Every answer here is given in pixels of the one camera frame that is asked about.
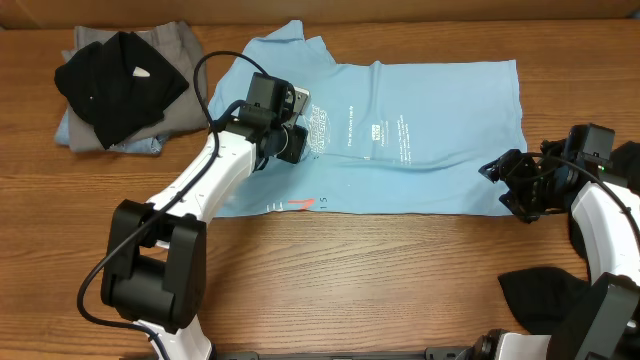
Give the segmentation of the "black t-shirt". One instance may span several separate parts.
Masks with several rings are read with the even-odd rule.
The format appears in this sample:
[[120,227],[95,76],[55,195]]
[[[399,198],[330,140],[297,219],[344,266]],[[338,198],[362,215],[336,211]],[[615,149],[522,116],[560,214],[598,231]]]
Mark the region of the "black t-shirt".
[[[613,150],[613,173],[639,195],[639,143],[628,141]],[[556,267],[534,267],[503,273],[498,281],[506,303],[522,327],[534,335],[550,334],[584,299],[590,282]]]

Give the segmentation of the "light blue printed t-shirt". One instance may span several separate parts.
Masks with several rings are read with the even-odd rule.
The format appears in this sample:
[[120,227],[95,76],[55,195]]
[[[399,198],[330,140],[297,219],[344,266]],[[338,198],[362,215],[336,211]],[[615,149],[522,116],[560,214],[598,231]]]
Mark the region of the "light blue printed t-shirt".
[[297,164],[271,159],[253,173],[222,216],[506,214],[505,186],[480,168],[527,147],[514,61],[339,64],[293,20],[245,46],[217,84],[213,117],[247,95],[258,68],[309,91],[305,149]]

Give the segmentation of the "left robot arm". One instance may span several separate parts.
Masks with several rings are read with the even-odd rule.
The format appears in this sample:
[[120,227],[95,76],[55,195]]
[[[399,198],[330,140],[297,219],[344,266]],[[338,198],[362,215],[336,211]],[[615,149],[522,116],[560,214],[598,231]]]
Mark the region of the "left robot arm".
[[207,227],[270,158],[300,161],[307,131],[297,119],[309,100],[306,89],[254,73],[246,99],[214,122],[202,151],[173,183],[114,211],[101,300],[148,336],[158,358],[216,358],[197,317],[207,283]]

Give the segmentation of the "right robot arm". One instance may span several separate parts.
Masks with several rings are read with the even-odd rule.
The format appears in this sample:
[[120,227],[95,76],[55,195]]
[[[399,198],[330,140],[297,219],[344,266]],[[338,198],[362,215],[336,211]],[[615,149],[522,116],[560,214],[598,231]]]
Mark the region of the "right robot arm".
[[512,149],[480,168],[507,185],[500,201],[520,221],[567,214],[589,279],[555,267],[501,275],[508,306],[527,332],[491,330],[451,358],[639,358],[639,146],[615,148],[614,137],[609,128],[576,125],[537,153]]

